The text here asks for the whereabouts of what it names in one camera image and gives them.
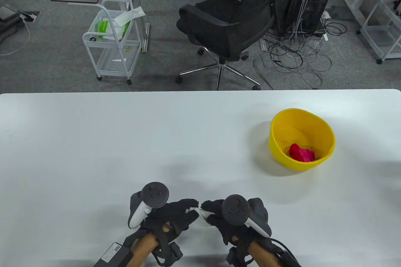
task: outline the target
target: metal pole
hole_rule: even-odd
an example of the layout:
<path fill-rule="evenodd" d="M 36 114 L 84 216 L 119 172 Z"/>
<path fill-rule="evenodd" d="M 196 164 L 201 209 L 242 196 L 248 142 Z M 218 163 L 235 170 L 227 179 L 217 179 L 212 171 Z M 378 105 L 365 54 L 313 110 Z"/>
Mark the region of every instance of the metal pole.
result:
<path fill-rule="evenodd" d="M 141 0 L 137 0 L 138 5 L 141 6 Z M 150 37 L 150 23 L 145 23 L 144 17 L 141 17 L 141 27 L 143 33 L 142 52 L 148 51 L 149 37 Z"/>

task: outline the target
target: chair base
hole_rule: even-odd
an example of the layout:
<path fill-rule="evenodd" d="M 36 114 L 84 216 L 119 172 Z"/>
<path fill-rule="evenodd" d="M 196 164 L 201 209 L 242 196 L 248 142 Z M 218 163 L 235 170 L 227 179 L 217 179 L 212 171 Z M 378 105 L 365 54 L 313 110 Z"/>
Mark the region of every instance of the chair base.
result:
<path fill-rule="evenodd" d="M 218 58 L 214 53 L 210 52 L 207 48 L 205 48 L 205 47 L 199 48 L 198 54 L 202 55 L 203 54 L 203 50 L 206 51 L 216 61 L 216 63 L 211 64 L 211 65 L 207 65 L 205 67 L 191 69 L 191 70 L 188 70 L 188 71 L 181 72 L 176 77 L 176 83 L 178 83 L 178 84 L 182 83 L 182 76 L 183 75 L 191 74 L 191 73 L 195 73 L 195 72 L 200 72 L 200 71 L 205 71 L 205 70 L 210 70 L 210 69 L 213 69 L 213 68 L 219 68 L 219 75 L 217 77 L 216 91 L 219 90 L 220 82 L 221 82 L 221 76 L 222 76 L 222 73 L 223 73 L 223 71 L 225 69 L 229 70 L 230 72 L 233 72 L 235 75 L 237 75 L 239 77 L 242 77 L 242 78 L 246 79 L 249 82 L 252 82 L 254 84 L 254 86 L 252 87 L 253 90 L 260 90 L 260 84 L 258 82 L 254 81 L 252 78 L 246 76 L 245 74 L 243 74 L 242 72 L 236 70 L 235 68 L 230 67 L 229 65 L 227 65 L 226 61 Z"/>

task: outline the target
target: chrome chair leg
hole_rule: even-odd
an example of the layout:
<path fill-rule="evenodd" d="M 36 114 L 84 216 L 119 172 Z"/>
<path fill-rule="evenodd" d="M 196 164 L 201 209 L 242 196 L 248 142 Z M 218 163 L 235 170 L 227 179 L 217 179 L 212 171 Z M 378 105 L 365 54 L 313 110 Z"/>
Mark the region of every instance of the chrome chair leg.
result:
<path fill-rule="evenodd" d="M 216 91 L 219 90 L 220 81 L 221 81 L 221 75 L 223 73 L 224 68 L 225 68 L 225 65 L 220 65 L 219 64 L 219 76 L 217 77 Z"/>
<path fill-rule="evenodd" d="M 217 67 L 218 65 L 219 65 L 218 63 L 215 63 L 215 64 L 207 65 L 206 67 L 196 68 L 196 69 L 188 70 L 188 71 L 185 71 L 185 72 L 181 72 L 180 76 L 185 75 L 185 74 L 199 72 L 199 71 L 205 71 L 205 70 Z"/>
<path fill-rule="evenodd" d="M 221 76 L 222 76 L 223 70 L 225 68 L 227 68 L 229 71 L 233 72 L 235 75 L 238 75 L 238 76 L 240 76 L 242 78 L 245 78 L 246 80 L 252 82 L 254 84 L 254 86 L 252 87 L 253 90 L 260 90 L 261 89 L 260 83 L 254 81 L 252 78 L 246 76 L 245 74 L 241 73 L 240 71 L 237 71 L 235 68 L 230 67 L 229 65 L 226 64 L 226 61 L 223 58 L 217 57 L 213 52 L 210 52 L 207 48 L 205 48 L 205 47 L 199 48 L 198 49 L 198 54 L 202 55 L 203 52 L 204 52 L 203 50 L 205 50 L 216 61 L 216 63 L 211 64 L 211 65 L 207 65 L 206 67 L 201 67 L 201 68 L 196 68 L 196 69 L 192 69 L 192 70 L 181 72 L 181 73 L 179 73 L 179 75 L 175 79 L 176 83 L 178 83 L 178 84 L 182 83 L 182 76 L 183 75 L 190 74 L 190 73 L 195 73 L 195 72 L 199 72 L 199 71 L 205 71 L 205 70 L 208 70 L 208 69 L 211 69 L 211 68 L 214 68 L 214 67 L 219 67 L 219 75 L 217 77 L 216 91 L 218 91 L 219 88 L 220 88 Z M 248 56 L 248 55 L 249 54 L 246 53 L 246 52 L 243 53 L 244 57 Z"/>
<path fill-rule="evenodd" d="M 209 55 L 215 60 L 215 61 L 219 61 L 219 58 L 212 52 L 210 52 L 207 48 L 203 47 L 203 49 L 209 53 Z"/>
<path fill-rule="evenodd" d="M 248 81 L 252 82 L 253 84 L 257 85 L 260 88 L 260 83 L 254 81 L 252 78 L 249 78 L 248 76 L 246 76 L 245 74 L 241 73 L 240 71 L 237 71 L 235 68 L 230 67 L 229 65 L 225 66 L 229 71 L 233 72 L 234 74 L 243 77 L 245 79 L 247 79 Z"/>

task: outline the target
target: vr controller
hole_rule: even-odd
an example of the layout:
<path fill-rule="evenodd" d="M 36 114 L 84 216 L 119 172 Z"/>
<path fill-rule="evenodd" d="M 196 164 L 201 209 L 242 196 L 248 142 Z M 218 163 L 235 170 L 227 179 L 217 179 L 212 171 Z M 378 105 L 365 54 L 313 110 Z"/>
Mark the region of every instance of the vr controller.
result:
<path fill-rule="evenodd" d="M 140 192 L 132 194 L 129 203 L 128 227 L 140 226 L 153 208 L 164 206 L 169 199 L 169 189 L 161 182 L 150 182 Z"/>
<path fill-rule="evenodd" d="M 160 208 L 169 199 L 169 189 L 161 182 L 151 182 L 143 187 L 140 192 L 132 194 L 129 204 L 130 215 L 128 227 L 136 228 L 153 208 Z M 192 208 L 199 214 L 199 223 L 209 226 L 206 221 L 212 213 L 200 208 Z M 222 216 L 231 225 L 246 225 L 252 227 L 263 237 L 270 237 L 272 230 L 267 223 L 268 213 L 259 198 L 250 199 L 248 202 L 241 195 L 228 196 L 222 204 Z"/>
<path fill-rule="evenodd" d="M 202 225 L 210 226 L 206 219 L 213 213 L 201 208 L 192 208 L 192 210 L 198 212 Z M 268 212 L 259 198 L 250 199 L 248 202 L 241 195 L 228 196 L 222 204 L 221 211 L 225 221 L 231 225 L 252 227 L 266 238 L 272 235 L 272 230 L 267 223 Z"/>

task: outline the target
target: yellow bowl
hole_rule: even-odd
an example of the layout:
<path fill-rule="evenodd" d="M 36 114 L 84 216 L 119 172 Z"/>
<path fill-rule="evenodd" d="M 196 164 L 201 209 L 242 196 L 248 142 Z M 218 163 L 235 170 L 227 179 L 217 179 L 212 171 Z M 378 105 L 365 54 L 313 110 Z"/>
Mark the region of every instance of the yellow bowl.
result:
<path fill-rule="evenodd" d="M 292 144 L 315 151 L 316 161 L 304 163 L 289 156 Z M 330 125 L 305 110 L 290 108 L 279 112 L 272 120 L 269 147 L 273 157 L 281 165 L 305 171 L 320 165 L 334 152 L 336 138 Z"/>

